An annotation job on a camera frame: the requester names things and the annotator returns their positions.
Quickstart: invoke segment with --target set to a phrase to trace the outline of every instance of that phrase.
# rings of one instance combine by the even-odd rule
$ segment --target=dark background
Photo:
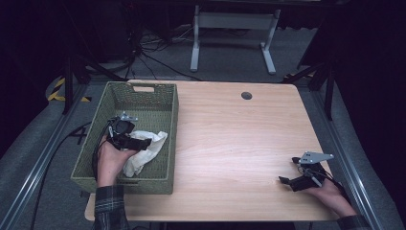
[[[119,8],[117,3],[72,0],[65,9],[58,2],[0,1],[1,155],[47,105],[45,89],[61,74],[70,51],[98,62],[129,54],[129,45],[122,42],[127,37],[125,21],[106,10]],[[309,11],[313,17],[307,21],[296,19]],[[147,27],[162,38],[171,28],[191,23],[192,17],[189,7],[144,6],[142,12]],[[406,173],[405,12],[404,1],[359,0],[344,11],[288,9],[280,21],[281,27],[320,26],[302,64],[324,62],[333,55],[336,82],[352,124],[401,217],[406,217],[400,189]],[[104,13],[105,18],[95,18]]]

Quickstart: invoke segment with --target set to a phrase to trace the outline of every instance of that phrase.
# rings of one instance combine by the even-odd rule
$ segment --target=basket handle
[[[155,88],[147,85],[132,85],[134,92],[154,93]]]

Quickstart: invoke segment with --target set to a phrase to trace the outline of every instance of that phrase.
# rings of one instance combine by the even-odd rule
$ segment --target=yellow tape
[[[60,77],[60,79],[57,81],[51,95],[48,97],[48,101],[61,101],[65,102],[65,97],[59,96],[57,93],[59,92],[59,89],[62,87],[62,85],[65,83],[65,78]],[[81,102],[84,103],[90,103],[92,102],[92,97],[83,97]]]

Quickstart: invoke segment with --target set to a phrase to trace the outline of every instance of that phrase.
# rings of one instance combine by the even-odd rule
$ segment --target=metal frame
[[[199,6],[194,8],[194,42],[192,49],[191,71],[196,72],[199,61],[199,29],[200,28],[231,28],[267,30],[266,41],[260,44],[263,58],[270,75],[276,74],[274,62],[269,52],[271,41],[278,25],[281,10],[274,14],[251,14],[251,13],[225,13],[225,12],[200,12]]]

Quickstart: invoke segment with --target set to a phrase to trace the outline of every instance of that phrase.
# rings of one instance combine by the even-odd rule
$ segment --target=table hole
[[[242,92],[241,98],[245,100],[251,100],[253,98],[253,95],[250,92]]]

